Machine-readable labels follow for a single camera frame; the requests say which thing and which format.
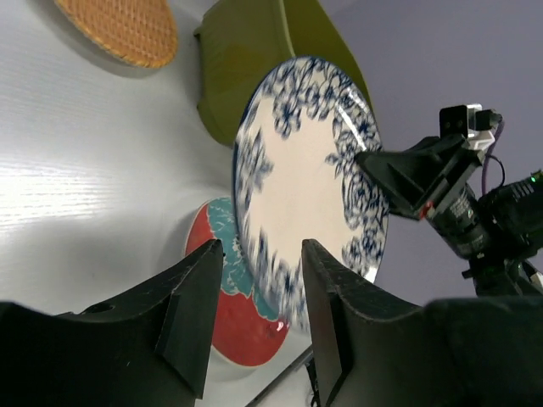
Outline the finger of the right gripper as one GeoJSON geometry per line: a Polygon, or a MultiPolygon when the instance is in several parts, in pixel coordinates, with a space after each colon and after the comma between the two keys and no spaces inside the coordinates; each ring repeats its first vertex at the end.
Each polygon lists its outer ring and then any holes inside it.
{"type": "Polygon", "coordinates": [[[355,162],[389,200],[390,212],[421,220],[445,189],[440,177],[451,161],[448,153],[462,148],[462,136],[425,137],[402,152],[363,151],[355,162]]]}

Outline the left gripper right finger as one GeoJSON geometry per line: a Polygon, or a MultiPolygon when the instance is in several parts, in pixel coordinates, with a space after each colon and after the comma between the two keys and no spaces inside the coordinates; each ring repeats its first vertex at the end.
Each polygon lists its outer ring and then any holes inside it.
{"type": "Polygon", "coordinates": [[[422,406],[423,310],[342,266],[317,240],[302,243],[321,406],[422,406]]]}

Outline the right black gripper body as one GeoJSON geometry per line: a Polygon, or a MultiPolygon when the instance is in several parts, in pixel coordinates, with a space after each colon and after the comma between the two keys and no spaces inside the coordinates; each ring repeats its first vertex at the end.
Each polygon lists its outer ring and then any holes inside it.
{"type": "Polygon", "coordinates": [[[426,215],[452,251],[462,259],[475,258],[490,244],[483,210],[467,181],[482,165],[484,154],[468,148],[448,153],[451,160],[440,177],[445,189],[426,215]]]}

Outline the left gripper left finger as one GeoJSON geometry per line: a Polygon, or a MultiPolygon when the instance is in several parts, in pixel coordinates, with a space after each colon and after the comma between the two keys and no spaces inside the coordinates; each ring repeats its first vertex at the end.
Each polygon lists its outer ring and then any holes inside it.
{"type": "Polygon", "coordinates": [[[67,349],[83,362],[84,399],[201,399],[223,247],[211,239],[168,270],[80,314],[65,313],[67,349]]]}

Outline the red and teal plate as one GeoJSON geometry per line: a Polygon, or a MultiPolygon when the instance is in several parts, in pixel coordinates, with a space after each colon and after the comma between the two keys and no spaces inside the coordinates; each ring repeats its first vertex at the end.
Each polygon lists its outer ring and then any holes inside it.
{"type": "Polygon", "coordinates": [[[266,303],[254,284],[229,197],[211,199],[197,209],[188,230],[185,253],[192,253],[210,239],[220,240],[223,249],[212,348],[231,364],[260,367],[282,347],[288,324],[266,303]]]}

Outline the blue floral rim plate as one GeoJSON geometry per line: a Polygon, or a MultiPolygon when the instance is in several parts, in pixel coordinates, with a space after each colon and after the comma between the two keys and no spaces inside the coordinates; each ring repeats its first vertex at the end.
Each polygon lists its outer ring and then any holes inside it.
{"type": "Polygon", "coordinates": [[[317,57],[278,65],[244,111],[232,161],[240,244],[261,297],[294,329],[310,328],[305,239],[368,281],[376,278],[389,206],[355,157],[381,147],[361,91],[317,57]]]}

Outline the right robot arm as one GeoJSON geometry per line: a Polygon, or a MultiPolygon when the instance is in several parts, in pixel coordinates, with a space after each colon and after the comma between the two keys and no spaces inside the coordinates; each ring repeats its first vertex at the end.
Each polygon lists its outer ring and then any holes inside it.
{"type": "Polygon", "coordinates": [[[479,296],[540,295],[529,264],[542,247],[542,173],[476,198],[467,180],[484,152],[460,134],[425,137],[403,152],[365,151],[356,163],[400,217],[425,219],[469,263],[479,296]]]}

